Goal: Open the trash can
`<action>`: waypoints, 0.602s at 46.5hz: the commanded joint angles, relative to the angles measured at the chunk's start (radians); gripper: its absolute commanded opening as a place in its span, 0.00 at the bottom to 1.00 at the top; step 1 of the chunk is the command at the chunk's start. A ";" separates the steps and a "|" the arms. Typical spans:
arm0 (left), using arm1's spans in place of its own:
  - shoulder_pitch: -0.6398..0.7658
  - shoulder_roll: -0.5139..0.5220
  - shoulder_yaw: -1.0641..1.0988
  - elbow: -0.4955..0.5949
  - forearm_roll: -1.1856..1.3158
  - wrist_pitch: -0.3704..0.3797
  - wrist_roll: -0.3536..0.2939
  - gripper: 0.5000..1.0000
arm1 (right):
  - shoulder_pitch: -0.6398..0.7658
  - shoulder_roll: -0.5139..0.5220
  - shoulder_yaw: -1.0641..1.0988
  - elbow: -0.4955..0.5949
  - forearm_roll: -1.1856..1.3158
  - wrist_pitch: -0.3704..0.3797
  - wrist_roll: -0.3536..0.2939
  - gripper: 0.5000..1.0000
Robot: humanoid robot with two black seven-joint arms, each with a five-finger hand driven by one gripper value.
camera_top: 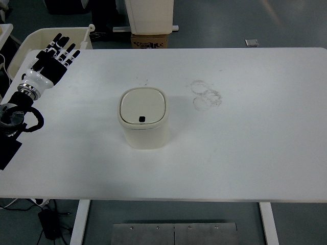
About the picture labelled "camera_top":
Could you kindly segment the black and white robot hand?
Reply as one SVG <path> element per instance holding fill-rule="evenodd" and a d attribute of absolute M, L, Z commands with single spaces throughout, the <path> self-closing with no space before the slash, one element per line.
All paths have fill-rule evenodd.
<path fill-rule="evenodd" d="M 37 54 L 18 86 L 20 92 L 36 100 L 45 90 L 53 88 L 62 79 L 68 67 L 80 54 L 80 50 L 75 50 L 74 43 L 64 49 L 68 41 L 69 37 L 58 33 L 48 46 Z"/>

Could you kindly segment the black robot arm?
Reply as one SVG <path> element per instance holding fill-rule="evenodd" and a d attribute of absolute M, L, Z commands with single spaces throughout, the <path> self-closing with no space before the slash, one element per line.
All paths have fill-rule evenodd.
<path fill-rule="evenodd" d="M 32 133 L 44 125 L 42 114 L 33 107 L 40 94 L 29 85 L 19 85 L 5 104 L 1 105 L 1 170 L 4 170 L 18 152 L 22 143 L 17 139 L 21 133 Z M 37 124 L 27 127 L 25 115 L 35 116 Z"/>

